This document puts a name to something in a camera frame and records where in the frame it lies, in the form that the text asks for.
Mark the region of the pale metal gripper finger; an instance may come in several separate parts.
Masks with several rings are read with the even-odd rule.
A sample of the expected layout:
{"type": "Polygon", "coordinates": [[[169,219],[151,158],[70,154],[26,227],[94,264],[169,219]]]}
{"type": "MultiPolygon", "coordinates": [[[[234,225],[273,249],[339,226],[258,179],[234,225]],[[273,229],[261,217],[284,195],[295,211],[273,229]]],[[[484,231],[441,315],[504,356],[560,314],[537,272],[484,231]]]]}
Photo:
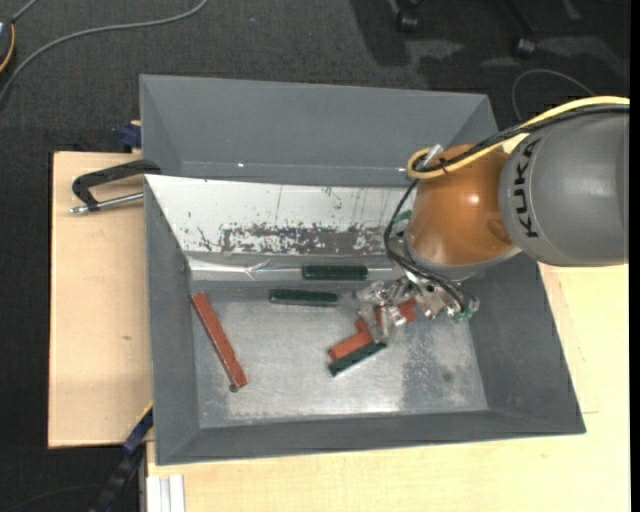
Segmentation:
{"type": "Polygon", "coordinates": [[[378,321],[381,310],[389,304],[389,293],[384,281],[376,281],[356,292],[358,314],[365,321],[378,321]]]}
{"type": "Polygon", "coordinates": [[[394,338],[406,325],[406,318],[398,305],[387,305],[374,310],[373,333],[379,341],[394,338]]]}

